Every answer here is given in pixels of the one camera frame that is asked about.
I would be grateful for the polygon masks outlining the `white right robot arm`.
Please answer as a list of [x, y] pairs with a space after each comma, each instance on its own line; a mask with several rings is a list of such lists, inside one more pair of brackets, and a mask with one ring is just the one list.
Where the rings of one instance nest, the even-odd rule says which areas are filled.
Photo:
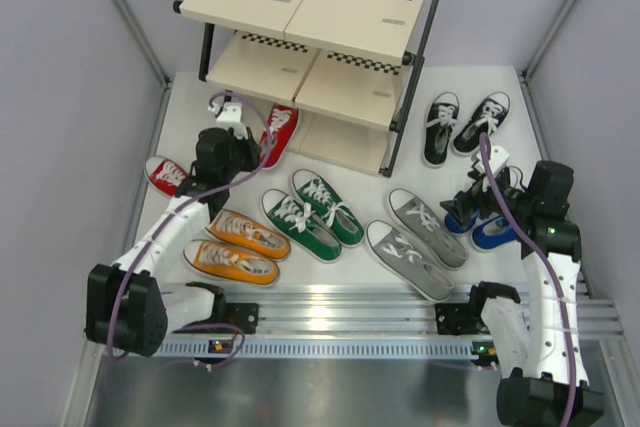
[[481, 282], [471, 290], [467, 319], [489, 332], [502, 378], [496, 396], [504, 426], [592, 426], [605, 411], [583, 365], [577, 321], [577, 277], [582, 259], [578, 226], [567, 220], [573, 170], [540, 161], [524, 188], [510, 184], [508, 167], [492, 161], [489, 180], [479, 158], [471, 186], [442, 202], [462, 227], [472, 216], [498, 214], [512, 226], [529, 287], [523, 308], [514, 288]]

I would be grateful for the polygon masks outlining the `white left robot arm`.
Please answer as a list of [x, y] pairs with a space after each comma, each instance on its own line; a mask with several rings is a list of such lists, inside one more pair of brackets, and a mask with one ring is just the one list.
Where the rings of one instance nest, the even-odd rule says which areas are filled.
[[259, 158], [259, 143], [248, 127], [199, 133], [196, 159], [159, 219], [128, 252], [90, 271], [84, 329], [89, 341], [109, 353], [150, 357], [169, 333], [191, 325], [215, 333], [226, 325], [221, 288], [166, 278], [182, 261], [186, 245], [222, 209], [230, 188], [255, 174]]

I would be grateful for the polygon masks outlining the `red sneaker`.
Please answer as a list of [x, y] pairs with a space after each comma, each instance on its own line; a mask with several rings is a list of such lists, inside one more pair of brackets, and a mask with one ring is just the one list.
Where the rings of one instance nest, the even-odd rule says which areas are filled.
[[173, 160], [152, 156], [145, 162], [145, 177], [159, 192], [173, 197], [178, 187], [187, 177], [187, 171]]
[[273, 169], [278, 164], [296, 132], [299, 120], [298, 109], [281, 104], [272, 106], [267, 119], [272, 143], [270, 154], [263, 166], [264, 170]]

